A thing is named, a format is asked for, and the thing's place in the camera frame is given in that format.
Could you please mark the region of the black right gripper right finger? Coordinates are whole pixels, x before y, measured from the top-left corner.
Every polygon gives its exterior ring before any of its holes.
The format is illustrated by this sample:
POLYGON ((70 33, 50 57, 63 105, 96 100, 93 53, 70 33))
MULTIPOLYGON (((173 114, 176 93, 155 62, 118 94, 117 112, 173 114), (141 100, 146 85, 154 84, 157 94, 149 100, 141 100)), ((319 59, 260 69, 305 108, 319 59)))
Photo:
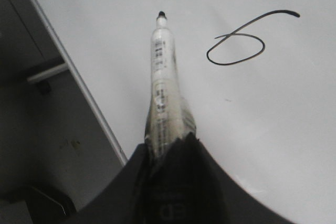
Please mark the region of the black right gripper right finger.
POLYGON ((183 143, 192 175, 195 223, 293 223, 234 182, 194 134, 183 143))

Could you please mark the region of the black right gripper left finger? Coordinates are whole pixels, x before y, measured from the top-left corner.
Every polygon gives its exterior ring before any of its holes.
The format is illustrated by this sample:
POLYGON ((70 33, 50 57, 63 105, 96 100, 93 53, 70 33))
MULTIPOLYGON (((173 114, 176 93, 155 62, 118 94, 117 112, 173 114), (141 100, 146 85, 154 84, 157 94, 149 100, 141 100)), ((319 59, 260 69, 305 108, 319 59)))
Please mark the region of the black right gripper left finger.
POLYGON ((113 181, 64 223, 144 223, 143 192, 149 151, 139 144, 113 181))

